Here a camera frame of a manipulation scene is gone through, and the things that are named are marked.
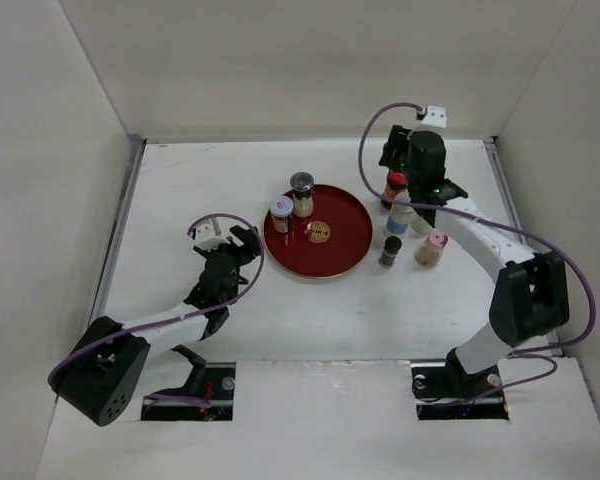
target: spice jar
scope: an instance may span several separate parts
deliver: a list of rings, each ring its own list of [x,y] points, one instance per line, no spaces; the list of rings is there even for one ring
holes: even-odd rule
[[[402,240],[394,236],[387,238],[384,242],[382,255],[380,255],[380,259],[378,260],[380,265],[384,268],[392,267],[400,248],[402,248]]]
[[[429,225],[429,222],[415,212],[411,215],[409,225],[411,225],[414,232],[419,233],[420,235],[428,235],[433,230],[433,227]]]
[[[405,181],[404,173],[396,172],[390,168],[389,173],[387,174],[387,186],[384,187],[383,195],[393,200],[398,193],[404,192],[406,189],[407,183]],[[387,210],[391,208],[391,203],[384,199],[381,199],[381,202],[382,206]]]
[[[408,203],[411,198],[408,192],[400,192],[395,200]],[[413,208],[394,203],[387,218],[387,232],[389,235],[403,235],[409,226],[409,219],[413,214]]]
[[[444,233],[433,230],[416,252],[416,262],[423,267],[435,267],[442,258],[448,241],[449,237]]]
[[[313,213],[313,177],[307,172],[298,172],[291,176],[293,191],[293,214],[305,218]]]
[[[269,207],[273,228],[278,233],[289,233],[293,230],[293,201],[286,196],[276,197]]]

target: wall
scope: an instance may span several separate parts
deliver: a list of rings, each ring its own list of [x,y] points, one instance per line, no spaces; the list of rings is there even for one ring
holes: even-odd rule
[[[186,139],[358,135],[398,100],[495,135],[574,1],[62,3],[126,130]]]
[[[523,224],[572,252],[598,299],[598,324],[574,352],[600,416],[600,0],[579,0],[507,122],[498,146]],[[572,320],[584,328],[586,302],[570,284]]]
[[[0,479],[35,475],[128,150],[57,1],[0,0]]]

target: red tray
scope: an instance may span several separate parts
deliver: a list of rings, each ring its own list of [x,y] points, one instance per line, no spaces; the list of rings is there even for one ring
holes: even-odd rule
[[[285,193],[291,197],[291,191]],[[355,267],[371,246],[371,218],[360,201],[331,185],[313,187],[313,213],[294,218],[293,231],[278,233],[271,215],[264,241],[273,258],[296,275],[329,278]]]

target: white table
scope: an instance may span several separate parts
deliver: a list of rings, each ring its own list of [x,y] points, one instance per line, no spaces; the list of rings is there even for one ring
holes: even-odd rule
[[[379,189],[381,146],[368,143],[366,162]],[[59,402],[39,480],[600,478],[600,425],[575,360],[559,359],[556,375],[511,390],[509,422],[417,421],[408,363],[387,359],[444,357],[487,321],[493,284],[453,242],[437,268],[418,268],[419,237],[408,236],[396,265],[382,269],[386,211],[358,178],[356,147],[355,140],[147,147],[106,305],[116,320],[160,312],[188,294],[203,262],[185,235],[193,220],[219,211],[261,225],[270,199],[298,170],[356,195],[378,234],[362,263],[332,280],[295,277],[266,254],[259,283],[231,307],[220,332],[188,345],[209,361],[239,360],[232,422],[138,421],[142,395],[165,381],[180,385],[189,372],[165,352],[147,363],[135,400],[104,429]],[[447,148],[449,177],[488,216],[507,222],[483,143]],[[547,365],[500,368],[510,381]]]

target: jar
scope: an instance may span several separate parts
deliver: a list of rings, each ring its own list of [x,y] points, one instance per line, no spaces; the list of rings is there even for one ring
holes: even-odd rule
[[[396,195],[395,200],[409,203],[411,198],[409,192],[400,192]],[[391,212],[387,218],[387,232],[389,235],[404,235],[409,226],[409,219],[413,214],[413,208],[394,203],[391,205]]]
[[[293,201],[286,196],[276,197],[269,207],[273,228],[278,233],[289,233],[293,230]]]
[[[416,212],[413,212],[411,215],[409,225],[411,225],[411,228],[414,232],[419,233],[420,235],[428,235],[433,231],[433,227],[429,224],[429,222],[427,222]]]
[[[390,168],[389,173],[387,174],[387,185],[384,187],[383,195],[393,200],[398,193],[404,192],[406,189],[407,182],[404,173],[396,172]],[[381,199],[380,201],[382,202],[382,206],[387,210],[391,208],[390,202],[387,202],[384,199]]]
[[[290,183],[293,191],[293,214],[306,218],[313,213],[313,177],[307,172],[298,172],[291,176]]]
[[[449,237],[439,230],[433,230],[416,252],[416,262],[423,267],[435,267],[444,252]]]
[[[380,265],[384,268],[391,268],[398,256],[400,248],[402,248],[402,240],[394,236],[387,238],[384,242],[382,255],[380,255],[380,259],[378,260]]]

